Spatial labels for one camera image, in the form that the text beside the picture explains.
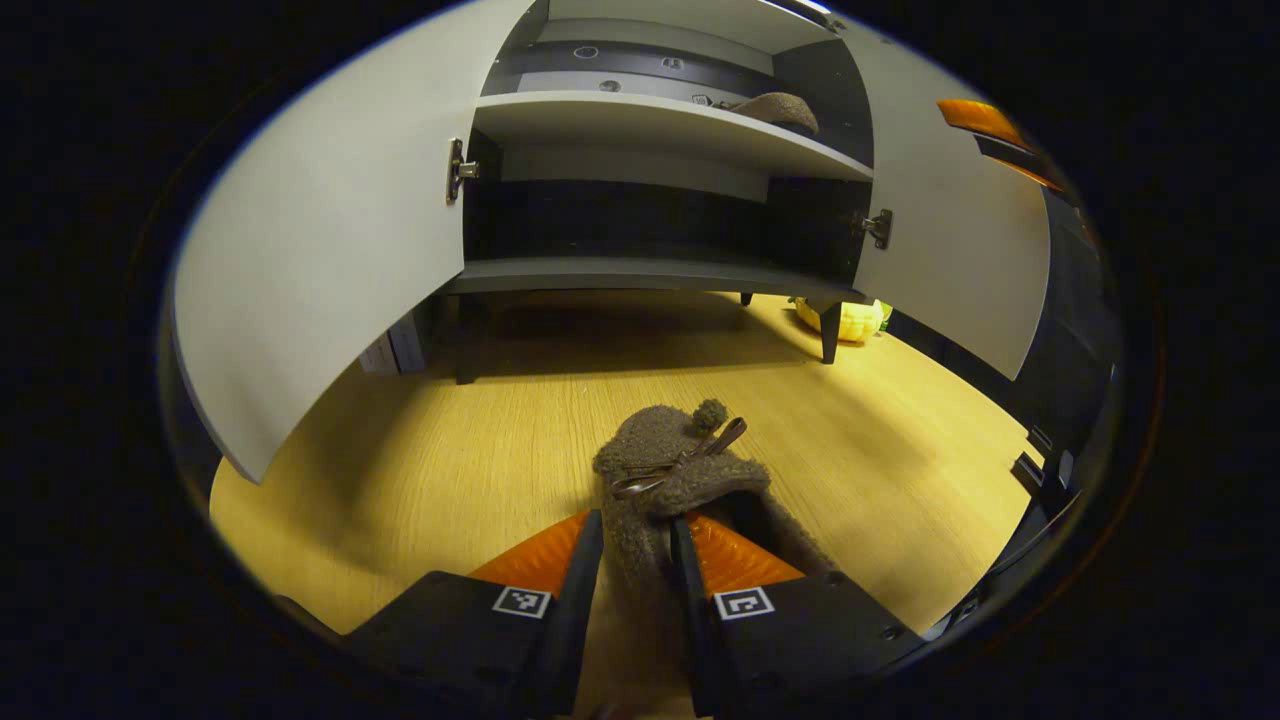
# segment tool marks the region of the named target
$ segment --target slipper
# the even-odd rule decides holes
[[[803,97],[788,92],[765,92],[746,102],[717,102],[716,108],[776,124],[783,129],[813,137],[818,135],[818,118]]]
[[[769,495],[769,473],[727,448],[745,421],[705,400],[692,415],[655,405],[627,418],[591,464],[604,482],[605,553],[627,594],[646,612],[678,618],[671,521],[705,516],[808,575],[836,570],[790,512]]]

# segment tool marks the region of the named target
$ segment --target cabinet hinge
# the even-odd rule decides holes
[[[888,249],[888,236],[893,231],[893,211],[884,209],[874,218],[864,218],[860,213],[854,215],[854,232],[870,233],[876,238],[876,247]]]
[[[444,178],[444,204],[453,205],[458,199],[458,190],[462,181],[480,177],[480,163],[466,163],[462,160],[462,141],[453,138],[449,141],[449,167]]]

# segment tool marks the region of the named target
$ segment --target black cabinet leg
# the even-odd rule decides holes
[[[840,309],[844,304],[835,302],[822,311],[822,364],[836,363],[836,347],[840,345]]]
[[[426,333],[433,341],[444,337],[444,323],[449,314],[448,296],[433,295],[426,299]]]
[[[475,295],[458,296],[458,323],[462,332],[458,337],[458,365],[454,378],[460,386],[476,380],[488,320],[489,313],[483,300]]]

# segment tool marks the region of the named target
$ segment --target open cabinet door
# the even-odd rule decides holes
[[[462,270],[452,138],[530,0],[422,20],[333,70],[223,169],[174,277],[187,389],[223,455],[261,482],[329,384]]]
[[[1048,287],[1041,186],[982,155],[937,105],[986,99],[914,51],[841,22],[870,104],[870,214],[893,213],[888,246],[863,243],[854,287],[1016,378]]]

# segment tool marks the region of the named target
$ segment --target cabinet shelf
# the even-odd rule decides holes
[[[710,160],[768,177],[870,181],[852,158],[716,108],[622,92],[541,91],[480,97],[474,127],[504,149],[605,147]]]
[[[865,301],[851,287],[768,265],[648,258],[472,260],[440,292],[465,295],[570,288],[714,290]]]

